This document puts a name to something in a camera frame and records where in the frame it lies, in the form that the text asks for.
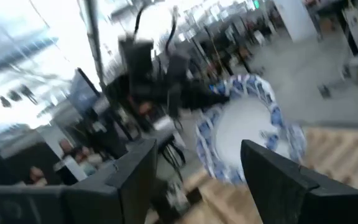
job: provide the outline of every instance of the gray floor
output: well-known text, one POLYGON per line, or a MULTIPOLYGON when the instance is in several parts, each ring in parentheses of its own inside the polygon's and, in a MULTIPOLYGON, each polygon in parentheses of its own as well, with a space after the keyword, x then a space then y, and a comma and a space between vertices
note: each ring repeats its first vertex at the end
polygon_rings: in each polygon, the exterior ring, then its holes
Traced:
POLYGON ((333 91, 333 98, 322 99, 318 85, 339 78, 339 69, 349 56, 343 33, 325 34, 293 43, 284 31, 271 44, 254 47, 251 67, 265 67, 284 117, 308 123, 358 123, 358 86, 333 91))

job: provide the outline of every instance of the blue floral pattern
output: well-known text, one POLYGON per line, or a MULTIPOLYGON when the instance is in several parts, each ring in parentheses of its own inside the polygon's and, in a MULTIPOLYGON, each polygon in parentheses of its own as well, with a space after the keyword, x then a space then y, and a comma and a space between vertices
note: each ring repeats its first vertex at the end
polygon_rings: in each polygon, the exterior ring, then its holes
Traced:
MULTIPOLYGON (((277 141, 286 140, 289 145, 290 159, 299 162, 305 155, 306 138, 299 125, 287 124, 283 121, 280 108, 275 102, 274 92, 269 83, 257 75, 238 75, 229 80, 224 80, 217 85, 211 85, 210 89, 215 93, 230 96, 230 99, 243 97, 258 97, 271 112, 272 125, 280 128, 280 133, 262 133, 265 135, 265 147, 275 150, 277 141)), ((197 122, 197 144, 196 151, 199 159, 211 177, 232 184, 243 184, 246 182, 242 169, 228 166, 217 156, 216 147, 213 142, 214 127, 217 125, 223 105, 214 105, 201 115, 197 122)))

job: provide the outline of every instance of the white wall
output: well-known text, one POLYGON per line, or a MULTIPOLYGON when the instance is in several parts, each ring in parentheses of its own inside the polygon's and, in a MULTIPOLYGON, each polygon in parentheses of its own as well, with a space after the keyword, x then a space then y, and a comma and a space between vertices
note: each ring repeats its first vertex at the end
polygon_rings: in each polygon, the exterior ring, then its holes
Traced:
POLYGON ((285 27, 292 38, 297 42, 310 37, 316 37, 317 31, 314 28, 310 15, 305 5, 298 0, 273 0, 277 6, 285 27))

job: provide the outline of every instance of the blue and white plate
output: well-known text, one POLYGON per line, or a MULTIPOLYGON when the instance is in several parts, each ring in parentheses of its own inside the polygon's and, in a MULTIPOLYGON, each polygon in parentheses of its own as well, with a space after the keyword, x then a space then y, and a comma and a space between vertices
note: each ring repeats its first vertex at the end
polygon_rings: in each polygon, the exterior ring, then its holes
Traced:
POLYGON ((232 184, 246 181, 240 160, 243 139, 293 161, 304 156, 305 135, 299 125, 283 121, 268 82, 238 75, 210 88, 231 98, 205 111, 196 125, 198 157, 212 177, 232 184))

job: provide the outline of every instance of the wooden floor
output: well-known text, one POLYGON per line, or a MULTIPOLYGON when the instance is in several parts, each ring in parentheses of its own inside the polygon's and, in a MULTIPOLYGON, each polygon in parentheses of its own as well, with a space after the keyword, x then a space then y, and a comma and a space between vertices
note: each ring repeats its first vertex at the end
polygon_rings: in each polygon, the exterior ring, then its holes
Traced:
MULTIPOLYGON (((308 149, 304 166, 358 189, 358 131, 305 129, 308 149)), ((247 186, 224 184, 200 170, 185 181, 185 188, 199 187, 203 202, 194 206, 178 224, 262 223, 247 186)))

